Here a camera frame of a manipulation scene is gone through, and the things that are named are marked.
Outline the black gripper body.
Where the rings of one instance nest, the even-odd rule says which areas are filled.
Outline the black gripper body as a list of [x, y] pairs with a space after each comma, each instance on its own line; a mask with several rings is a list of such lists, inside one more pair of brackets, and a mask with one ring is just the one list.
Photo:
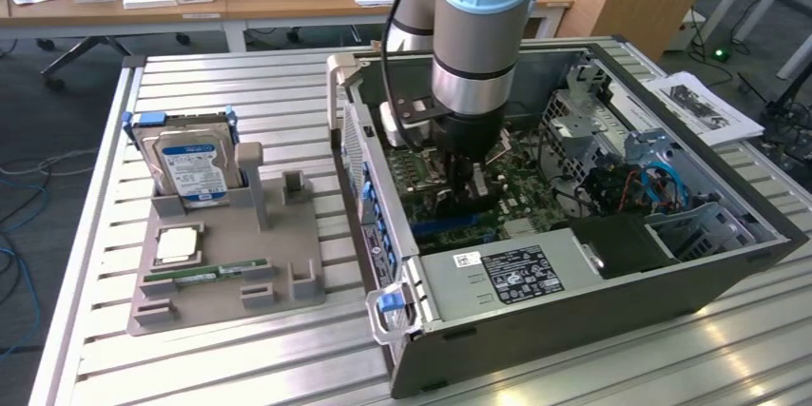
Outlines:
[[440, 118], [440, 148], [452, 155], [481, 162], [500, 139], [504, 112], [480, 115], [452, 112]]

